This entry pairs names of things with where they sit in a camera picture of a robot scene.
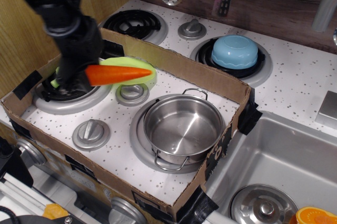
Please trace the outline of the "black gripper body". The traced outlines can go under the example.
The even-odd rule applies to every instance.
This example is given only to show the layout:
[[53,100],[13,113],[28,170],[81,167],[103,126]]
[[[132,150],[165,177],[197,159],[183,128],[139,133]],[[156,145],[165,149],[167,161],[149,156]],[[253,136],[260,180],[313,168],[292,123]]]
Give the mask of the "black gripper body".
[[86,66],[97,64],[104,47],[96,20],[84,15],[53,18],[52,37],[61,52],[58,82],[70,82]]

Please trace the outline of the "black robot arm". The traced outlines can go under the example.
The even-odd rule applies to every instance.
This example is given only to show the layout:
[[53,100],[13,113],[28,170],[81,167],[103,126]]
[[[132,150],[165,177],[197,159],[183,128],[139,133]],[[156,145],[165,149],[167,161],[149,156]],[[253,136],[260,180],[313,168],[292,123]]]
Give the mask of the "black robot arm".
[[92,84],[85,70],[98,64],[104,47],[96,20],[82,13],[81,0],[25,1],[41,16],[45,33],[61,52],[57,83],[66,92],[90,92]]

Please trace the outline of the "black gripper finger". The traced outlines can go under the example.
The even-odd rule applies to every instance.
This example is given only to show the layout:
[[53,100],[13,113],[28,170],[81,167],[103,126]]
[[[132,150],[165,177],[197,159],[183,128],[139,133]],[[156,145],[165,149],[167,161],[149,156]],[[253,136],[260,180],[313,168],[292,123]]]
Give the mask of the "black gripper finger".
[[76,90],[89,93],[93,89],[84,71],[76,74]]
[[77,75],[71,76],[68,80],[64,80],[59,74],[56,75],[56,81],[59,84],[57,88],[60,93],[72,93],[78,91]]

